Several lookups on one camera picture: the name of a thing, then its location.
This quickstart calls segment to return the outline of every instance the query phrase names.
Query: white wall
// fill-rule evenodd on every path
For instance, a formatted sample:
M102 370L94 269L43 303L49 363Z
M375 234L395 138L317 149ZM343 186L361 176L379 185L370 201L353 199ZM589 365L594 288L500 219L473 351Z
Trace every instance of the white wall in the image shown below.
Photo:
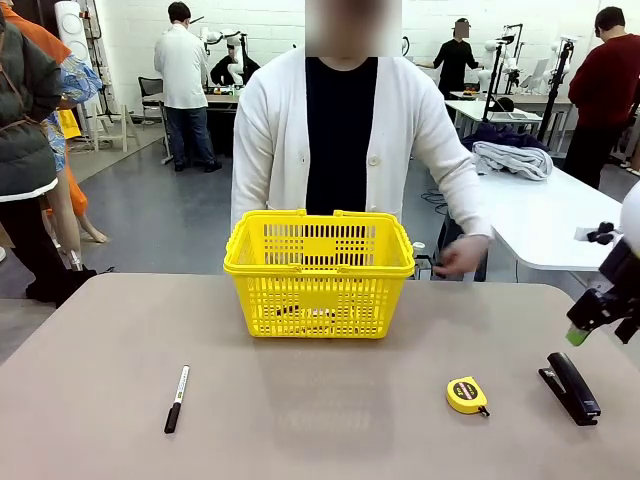
M593 36L598 10L615 4L625 10L629 31L640 33L638 0L402 0L403 29L416 60L433 60L440 45L449 40L455 21L467 17L472 30L469 42L482 58L484 42L500 35L506 24L524 23L522 40L527 43L521 67L531 72L536 62L550 53L560 34L581 37L574 57L577 68L589 50L598 44ZM96 0L107 60L118 101L140 110L137 77L158 77L153 68L153 48L168 28L169 0ZM212 30L233 28L249 35L249 55L264 65L292 44L304 43L305 0L186 0L194 18L205 19ZM226 53L224 44L211 55L214 65ZM428 72L434 79L437 72ZM477 78L468 72L469 81Z

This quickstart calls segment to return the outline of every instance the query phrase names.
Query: shopping basket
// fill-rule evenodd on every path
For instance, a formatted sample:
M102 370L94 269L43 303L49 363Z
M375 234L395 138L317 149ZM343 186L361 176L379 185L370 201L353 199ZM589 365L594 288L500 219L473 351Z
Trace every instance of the shopping basket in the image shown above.
M298 210L247 213L224 268L255 337L382 338L415 264L393 215Z

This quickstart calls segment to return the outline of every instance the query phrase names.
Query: marker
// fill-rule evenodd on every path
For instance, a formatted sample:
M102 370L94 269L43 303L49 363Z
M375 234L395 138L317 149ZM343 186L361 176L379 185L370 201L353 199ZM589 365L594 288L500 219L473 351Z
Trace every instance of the marker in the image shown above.
M176 431L178 415L180 415L180 406L182 405L182 399L184 398L184 390L187 387L187 378L189 378L189 365L185 365L182 368L182 375L180 375L180 383L178 383L176 399L173 401L173 406L169 409L167 423L164 426L164 433L166 434Z

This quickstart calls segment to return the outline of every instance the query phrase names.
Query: red sweater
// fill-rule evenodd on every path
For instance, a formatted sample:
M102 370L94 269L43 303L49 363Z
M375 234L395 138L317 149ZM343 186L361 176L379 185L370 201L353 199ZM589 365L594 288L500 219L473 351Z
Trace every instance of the red sweater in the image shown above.
M629 119L640 96L640 36L625 35L593 50L571 82L578 125L615 127Z

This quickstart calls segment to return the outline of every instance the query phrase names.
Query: black stapler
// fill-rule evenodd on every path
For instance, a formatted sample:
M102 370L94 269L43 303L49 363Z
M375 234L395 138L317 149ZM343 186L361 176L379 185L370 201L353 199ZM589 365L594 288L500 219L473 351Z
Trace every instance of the black stapler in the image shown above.
M538 370L540 376L579 426L597 425L600 406L573 362L564 353L547 357L550 368Z

